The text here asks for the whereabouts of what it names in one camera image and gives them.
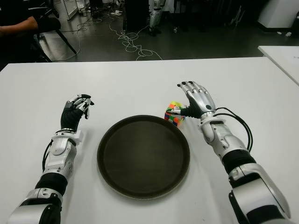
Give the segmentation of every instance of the chair leg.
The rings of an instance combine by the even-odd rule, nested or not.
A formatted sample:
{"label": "chair leg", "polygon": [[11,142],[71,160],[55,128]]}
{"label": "chair leg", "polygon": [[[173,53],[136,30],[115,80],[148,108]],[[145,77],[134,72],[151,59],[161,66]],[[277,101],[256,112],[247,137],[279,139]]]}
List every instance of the chair leg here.
{"label": "chair leg", "polygon": [[70,45],[70,43],[67,41],[67,39],[65,38],[65,36],[60,32],[60,30],[57,29],[55,31],[61,37],[61,39],[63,39],[63,41],[67,44],[67,46],[69,46],[69,48],[72,50],[72,52],[74,52],[74,54],[76,54],[75,49]]}
{"label": "chair leg", "polygon": [[49,59],[49,57],[46,55],[46,53],[44,52],[44,50],[42,49],[42,47],[38,43],[36,43],[35,41],[33,41],[33,45],[39,51],[39,53],[45,58],[45,60],[47,62],[52,62],[51,59]]}

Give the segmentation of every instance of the white cable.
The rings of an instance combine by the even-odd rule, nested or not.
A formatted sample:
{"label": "white cable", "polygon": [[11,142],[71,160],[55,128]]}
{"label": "white cable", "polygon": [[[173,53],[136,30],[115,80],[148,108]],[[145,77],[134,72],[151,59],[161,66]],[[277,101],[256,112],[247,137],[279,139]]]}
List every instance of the white cable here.
{"label": "white cable", "polygon": [[154,53],[161,59],[162,57],[155,51],[153,50],[148,50],[148,49],[142,49],[142,45],[134,45],[134,41],[137,40],[139,38],[139,33],[144,30],[145,28],[148,27],[148,25],[145,27],[145,28],[142,28],[141,30],[138,31],[138,33],[128,33],[128,34],[123,34],[123,35],[119,35],[117,33],[116,30],[112,29],[111,28],[111,23],[113,22],[111,21],[109,23],[109,28],[110,30],[114,31],[116,33],[116,35],[118,35],[118,40],[120,39],[124,39],[125,41],[122,42],[122,45],[124,45],[126,47],[126,52],[129,52],[129,53],[133,53],[133,52],[136,52],[138,51],[138,57],[136,58],[136,61],[138,61],[138,59],[140,57],[147,57],[147,56],[152,56],[154,55]]}
{"label": "white cable", "polygon": [[80,37],[78,36],[78,32],[79,32],[79,31],[85,31],[85,30],[87,30],[87,27],[88,27],[88,26],[90,26],[91,24],[96,23],[96,22],[93,22],[93,21],[91,22],[90,19],[92,19],[92,17],[89,18],[89,19],[87,19],[84,23],[80,23],[80,24],[77,25],[76,35],[77,35],[77,38],[78,38],[78,40],[79,40],[79,50],[78,50],[78,52],[77,52],[76,54],[74,54],[73,56],[68,57],[68,58],[66,58],[66,59],[62,59],[62,60],[54,60],[54,61],[52,61],[52,62],[62,62],[62,61],[67,61],[67,60],[73,58],[74,56],[76,56],[77,54],[80,53],[80,51],[81,51],[81,40],[80,40]]}

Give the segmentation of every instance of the dark brown tray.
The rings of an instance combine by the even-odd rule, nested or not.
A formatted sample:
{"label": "dark brown tray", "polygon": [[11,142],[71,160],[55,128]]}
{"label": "dark brown tray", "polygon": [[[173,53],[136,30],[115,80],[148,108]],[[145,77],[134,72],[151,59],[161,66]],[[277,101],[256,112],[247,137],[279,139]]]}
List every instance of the dark brown tray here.
{"label": "dark brown tray", "polygon": [[186,138],[170,122],[148,115],[119,121],[104,135],[98,167],[106,182],[133,198],[159,197],[184,178],[190,161]]}

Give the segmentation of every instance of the rubik's cube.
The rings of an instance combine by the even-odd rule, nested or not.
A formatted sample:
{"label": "rubik's cube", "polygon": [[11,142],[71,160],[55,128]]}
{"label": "rubik's cube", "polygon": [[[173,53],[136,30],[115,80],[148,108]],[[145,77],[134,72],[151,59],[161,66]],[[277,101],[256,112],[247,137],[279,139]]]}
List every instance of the rubik's cube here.
{"label": "rubik's cube", "polygon": [[[178,102],[172,101],[166,110],[183,109],[183,108],[185,108],[185,106],[181,105]],[[173,123],[175,126],[178,127],[185,119],[185,116],[173,115],[173,114],[169,114],[169,113],[165,112],[164,119]]]}

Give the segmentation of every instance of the white table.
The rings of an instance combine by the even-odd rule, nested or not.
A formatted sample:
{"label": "white table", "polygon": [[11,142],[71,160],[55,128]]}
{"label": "white table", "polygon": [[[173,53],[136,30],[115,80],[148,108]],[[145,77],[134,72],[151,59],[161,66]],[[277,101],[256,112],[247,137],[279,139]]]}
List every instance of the white table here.
{"label": "white table", "polygon": [[[137,114],[163,117],[173,100],[187,104],[176,86],[184,80],[205,86],[218,107],[227,106],[249,124],[252,155],[284,193],[299,223],[299,88],[266,57],[8,65],[0,73],[0,223],[35,187],[65,102],[77,93],[90,94],[96,105],[90,119],[79,124],[85,138],[77,148],[62,223],[237,223],[228,176],[196,119],[180,127],[190,145],[190,168],[170,194],[145,201],[126,198],[110,189],[98,171],[97,149],[108,128]],[[243,127],[227,120],[246,144]]]}
{"label": "white table", "polygon": [[258,49],[299,86],[299,47],[259,46]]}

